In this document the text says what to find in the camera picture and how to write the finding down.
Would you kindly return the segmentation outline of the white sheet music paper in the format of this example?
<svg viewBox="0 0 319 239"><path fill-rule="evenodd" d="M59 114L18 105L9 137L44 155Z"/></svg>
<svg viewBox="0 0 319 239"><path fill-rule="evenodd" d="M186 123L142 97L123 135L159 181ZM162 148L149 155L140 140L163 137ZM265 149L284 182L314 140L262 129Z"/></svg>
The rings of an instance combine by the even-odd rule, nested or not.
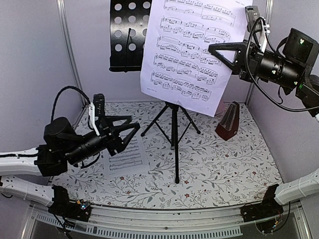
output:
<svg viewBox="0 0 319 239"><path fill-rule="evenodd" d="M123 152L109 156L105 161L106 174L109 176L145 173L149 169L149 161L140 135L134 136Z"/></svg>

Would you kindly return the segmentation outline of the purple sheet music paper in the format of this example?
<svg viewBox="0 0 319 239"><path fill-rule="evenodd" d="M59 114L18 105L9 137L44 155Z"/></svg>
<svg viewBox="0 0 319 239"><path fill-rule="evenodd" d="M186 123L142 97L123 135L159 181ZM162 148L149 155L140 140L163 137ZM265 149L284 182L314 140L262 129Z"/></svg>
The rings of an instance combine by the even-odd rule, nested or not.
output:
<svg viewBox="0 0 319 239"><path fill-rule="evenodd" d="M216 114L231 70L211 55L241 42L250 0L155 0L144 44L141 91L207 116Z"/></svg>

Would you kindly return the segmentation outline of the black folding tripod stand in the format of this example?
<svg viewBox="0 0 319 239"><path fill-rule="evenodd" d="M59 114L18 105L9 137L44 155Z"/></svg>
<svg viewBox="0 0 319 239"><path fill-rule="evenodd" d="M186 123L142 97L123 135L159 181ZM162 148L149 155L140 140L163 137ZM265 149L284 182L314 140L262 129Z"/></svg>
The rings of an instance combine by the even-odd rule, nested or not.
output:
<svg viewBox="0 0 319 239"><path fill-rule="evenodd" d="M168 135L164 132L162 127L157 122L158 119L163 115L163 113L168 108L171 109L171 137L168 137ZM188 123L186 129L184 130L184 132L182 133L181 137L178 137L178 123L177 123L178 118L177 118L177 113L178 113L179 109L181 109L183 114L189 120L189 123ZM164 137L168 140L168 142L170 143L171 149L174 150L174 160L175 160L175 179L174 179L174 182L175 182L175 184L179 184L180 183L180 178L179 178L179 149L178 149L179 142L181 141L181 139L183 138L183 136L185 135L186 131L188 130L188 128L190 126L192 126L195 129L197 134L201 134L201 131L195 125L195 122L192 120L192 118L190 117L189 113L186 111L185 108L183 108L182 106L173 104L173 103L169 103L169 102L165 102L165 106L163 107L163 109L155 116L155 118L151 121L151 123L147 126L147 128L141 133L141 137L144 137L146 135L146 133L151 129L151 127L154 124L159 128L159 130L162 132Z"/></svg>

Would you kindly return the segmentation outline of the black perforated music stand desk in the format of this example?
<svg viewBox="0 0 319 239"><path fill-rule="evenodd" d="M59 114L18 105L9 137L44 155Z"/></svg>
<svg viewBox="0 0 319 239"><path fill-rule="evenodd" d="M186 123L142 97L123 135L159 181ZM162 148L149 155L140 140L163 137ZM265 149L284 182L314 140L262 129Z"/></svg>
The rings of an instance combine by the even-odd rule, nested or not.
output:
<svg viewBox="0 0 319 239"><path fill-rule="evenodd" d="M111 72L142 68L151 0L110 1Z"/></svg>

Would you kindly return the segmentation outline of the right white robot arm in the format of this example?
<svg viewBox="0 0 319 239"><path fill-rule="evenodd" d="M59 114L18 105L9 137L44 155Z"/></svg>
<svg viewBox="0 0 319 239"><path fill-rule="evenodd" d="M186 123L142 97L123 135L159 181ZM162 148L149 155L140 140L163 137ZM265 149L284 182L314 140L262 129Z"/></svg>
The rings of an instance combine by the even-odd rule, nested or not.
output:
<svg viewBox="0 0 319 239"><path fill-rule="evenodd" d="M283 52L262 50L251 40L235 43L211 44L208 51L233 75L253 83L260 92L267 93L258 84L258 79L272 82L283 88L286 95L296 92L304 108L315 119L319 118L319 78L311 74L319 54L319 44L309 36L292 28L280 46Z"/></svg>

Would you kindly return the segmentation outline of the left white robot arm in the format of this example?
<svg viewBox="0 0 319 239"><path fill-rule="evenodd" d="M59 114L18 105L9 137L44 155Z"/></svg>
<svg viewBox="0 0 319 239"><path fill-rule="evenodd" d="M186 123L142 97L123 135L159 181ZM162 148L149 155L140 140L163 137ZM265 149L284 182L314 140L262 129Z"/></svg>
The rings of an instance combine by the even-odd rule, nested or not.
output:
<svg viewBox="0 0 319 239"><path fill-rule="evenodd" d="M88 207L83 201L73 202L68 191L61 186L43 186L19 178L19 175L43 177L58 176L68 166L77 166L83 160L108 150L111 156L123 152L140 129L131 116L99 117L94 129L79 135L65 117L54 119L45 127L45 144L35 148L1 153L0 192L32 200L47 207L55 207L63 216Z"/></svg>

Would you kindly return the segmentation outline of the dark red metronome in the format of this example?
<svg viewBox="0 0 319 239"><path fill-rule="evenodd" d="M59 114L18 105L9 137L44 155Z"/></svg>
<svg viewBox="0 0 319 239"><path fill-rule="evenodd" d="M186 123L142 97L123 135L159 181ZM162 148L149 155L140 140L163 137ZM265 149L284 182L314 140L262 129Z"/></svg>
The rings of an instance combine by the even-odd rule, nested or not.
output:
<svg viewBox="0 0 319 239"><path fill-rule="evenodd" d="M234 137L239 128L240 106L237 102L231 102L218 123L215 132L223 140L228 141Z"/></svg>

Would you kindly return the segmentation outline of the floral patterned table mat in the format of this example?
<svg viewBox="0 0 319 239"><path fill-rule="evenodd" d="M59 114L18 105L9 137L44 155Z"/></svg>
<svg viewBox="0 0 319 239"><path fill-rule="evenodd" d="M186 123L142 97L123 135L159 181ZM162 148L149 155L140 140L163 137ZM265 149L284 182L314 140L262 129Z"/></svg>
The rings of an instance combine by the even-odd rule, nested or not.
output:
<svg viewBox="0 0 319 239"><path fill-rule="evenodd" d="M245 105L239 131L228 141L215 132L219 117L190 112L195 126L178 113L179 161L166 136L171 112L142 138L148 166L111 173L107 151L87 160L89 167L69 167L52 183L74 199L97 205L147 209L197 209L260 201L268 186L282 179L271 153Z"/></svg>

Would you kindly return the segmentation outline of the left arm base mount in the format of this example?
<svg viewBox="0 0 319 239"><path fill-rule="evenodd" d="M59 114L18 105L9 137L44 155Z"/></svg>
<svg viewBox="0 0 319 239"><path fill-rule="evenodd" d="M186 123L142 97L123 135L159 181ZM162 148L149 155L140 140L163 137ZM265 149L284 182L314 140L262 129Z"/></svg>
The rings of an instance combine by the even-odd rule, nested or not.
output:
<svg viewBox="0 0 319 239"><path fill-rule="evenodd" d="M62 186L52 186L53 204L48 207L48 212L62 218L88 222L92 207L89 201L83 199L71 201L68 192Z"/></svg>

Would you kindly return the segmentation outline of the front aluminium rail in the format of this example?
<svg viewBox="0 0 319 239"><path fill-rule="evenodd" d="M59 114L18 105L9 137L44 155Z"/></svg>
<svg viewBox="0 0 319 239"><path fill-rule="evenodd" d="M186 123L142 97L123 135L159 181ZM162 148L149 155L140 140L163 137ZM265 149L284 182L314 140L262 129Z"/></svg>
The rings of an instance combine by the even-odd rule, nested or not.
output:
<svg viewBox="0 0 319 239"><path fill-rule="evenodd" d="M312 239L300 202L280 215L246 222L241 206L147 210L93 205L87 222L62 219L30 204L24 239Z"/></svg>

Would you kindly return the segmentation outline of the left aluminium frame post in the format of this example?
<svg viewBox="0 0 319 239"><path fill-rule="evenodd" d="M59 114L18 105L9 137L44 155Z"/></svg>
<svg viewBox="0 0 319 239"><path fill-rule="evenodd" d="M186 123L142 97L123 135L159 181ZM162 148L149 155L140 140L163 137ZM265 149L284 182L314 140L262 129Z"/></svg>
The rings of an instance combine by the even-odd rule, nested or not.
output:
<svg viewBox="0 0 319 239"><path fill-rule="evenodd" d="M68 26L68 22L67 22L65 1L64 0L56 0L56 3L57 3L58 15L60 18L62 34L64 37L65 46L66 46L67 56L69 59L71 72L72 72L72 75L74 78L74 84L77 88L79 88L80 90L83 90L82 84L80 81L80 76L79 76L77 64L76 64L76 60L75 60L75 56L74 56L73 47L72 47L69 26Z"/></svg>

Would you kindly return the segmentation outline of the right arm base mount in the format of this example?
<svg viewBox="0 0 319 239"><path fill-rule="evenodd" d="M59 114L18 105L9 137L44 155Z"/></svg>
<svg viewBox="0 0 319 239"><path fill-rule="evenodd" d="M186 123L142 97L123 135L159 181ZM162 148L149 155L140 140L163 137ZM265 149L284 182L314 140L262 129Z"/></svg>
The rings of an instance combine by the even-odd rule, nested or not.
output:
<svg viewBox="0 0 319 239"><path fill-rule="evenodd" d="M240 208L240 214L244 222L260 220L272 216L282 214L283 207L275 200L275 190L279 184L268 187L262 201L260 203L247 203Z"/></svg>

